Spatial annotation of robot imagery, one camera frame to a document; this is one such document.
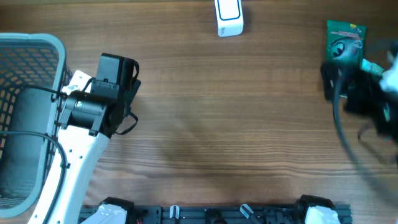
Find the green package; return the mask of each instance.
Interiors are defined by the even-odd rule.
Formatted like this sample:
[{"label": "green package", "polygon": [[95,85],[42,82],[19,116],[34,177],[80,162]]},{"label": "green package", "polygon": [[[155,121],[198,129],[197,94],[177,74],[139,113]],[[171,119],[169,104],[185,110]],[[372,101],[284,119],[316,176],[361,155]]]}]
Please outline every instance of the green package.
[{"label": "green package", "polygon": [[365,26],[328,21],[326,59],[360,65],[363,59],[365,34]]}]

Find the basket rim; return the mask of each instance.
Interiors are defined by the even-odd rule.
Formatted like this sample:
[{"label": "basket rim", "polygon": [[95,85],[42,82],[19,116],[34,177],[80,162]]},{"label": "basket rim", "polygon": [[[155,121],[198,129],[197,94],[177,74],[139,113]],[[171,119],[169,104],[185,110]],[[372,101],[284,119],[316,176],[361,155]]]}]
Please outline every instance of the basket rim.
[{"label": "basket rim", "polygon": [[[63,71],[66,64],[67,53],[65,50],[65,46],[62,44],[61,40],[51,34],[21,34],[21,33],[0,33],[0,41],[21,41],[21,42],[46,42],[51,44],[58,51],[58,65],[57,70],[55,72],[55,77],[53,81],[52,89],[55,91],[59,91],[62,85]],[[53,136],[54,133],[54,122],[56,118],[56,110],[57,110],[58,101],[54,101],[51,104],[50,108],[50,116],[49,121],[47,123],[47,134],[49,136]],[[35,182],[35,186],[32,189],[29,196],[19,205],[16,205],[12,208],[0,209],[0,217],[1,218],[12,218],[17,215],[22,214],[26,210],[28,210],[39,198],[42,187],[44,185],[44,169],[47,165],[47,158],[49,153],[50,143],[45,140],[44,144],[40,150],[40,159],[38,163],[37,169],[37,178]]]}]

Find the mesh basket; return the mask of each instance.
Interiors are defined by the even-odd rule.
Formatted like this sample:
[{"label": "mesh basket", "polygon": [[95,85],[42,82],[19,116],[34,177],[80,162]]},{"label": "mesh basket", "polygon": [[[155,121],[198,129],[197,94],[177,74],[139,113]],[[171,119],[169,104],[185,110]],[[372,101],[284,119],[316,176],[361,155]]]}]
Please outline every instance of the mesh basket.
[{"label": "mesh basket", "polygon": [[[72,77],[65,61],[65,48],[52,35],[0,34],[0,131],[56,135],[61,99],[23,86],[60,90]],[[37,201],[55,149],[35,136],[0,136],[0,141],[0,217],[6,218]]]}]

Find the wood grain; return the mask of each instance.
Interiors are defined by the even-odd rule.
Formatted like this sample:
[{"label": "wood grain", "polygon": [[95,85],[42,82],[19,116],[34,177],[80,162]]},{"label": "wood grain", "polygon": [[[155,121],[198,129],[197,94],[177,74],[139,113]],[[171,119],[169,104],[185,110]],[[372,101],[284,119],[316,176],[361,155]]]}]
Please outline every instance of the wood grain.
[{"label": "wood grain", "polygon": [[[244,1],[243,34],[222,39],[211,1],[2,6],[0,31],[54,34],[70,68],[90,75],[102,52],[140,63],[139,124],[113,136],[85,204],[107,196],[140,205],[292,203],[312,194],[352,204],[355,223],[393,223],[397,209],[340,147],[319,67],[327,19],[366,25],[371,43],[398,37],[397,7]],[[355,133],[359,121],[346,122]],[[396,178],[358,153],[373,172]]]},{"label": "wood grain", "polygon": [[[212,0],[172,0],[184,1],[212,1]],[[170,2],[170,0],[2,0],[0,6],[26,6],[42,4],[87,4],[87,3],[121,3],[121,2]]]}]

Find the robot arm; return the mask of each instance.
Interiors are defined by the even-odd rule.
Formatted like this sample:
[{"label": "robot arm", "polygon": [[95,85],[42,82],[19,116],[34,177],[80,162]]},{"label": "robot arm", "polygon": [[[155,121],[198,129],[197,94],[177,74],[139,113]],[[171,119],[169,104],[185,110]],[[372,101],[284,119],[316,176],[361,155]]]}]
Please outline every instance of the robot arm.
[{"label": "robot arm", "polygon": [[67,157],[62,186],[52,205],[64,169],[60,166],[62,157],[58,151],[29,223],[77,222],[95,165],[112,134],[131,114],[129,105],[141,84],[137,80],[138,73],[136,61],[102,54],[90,93],[71,92],[60,115],[61,129],[58,132],[58,141]]}]

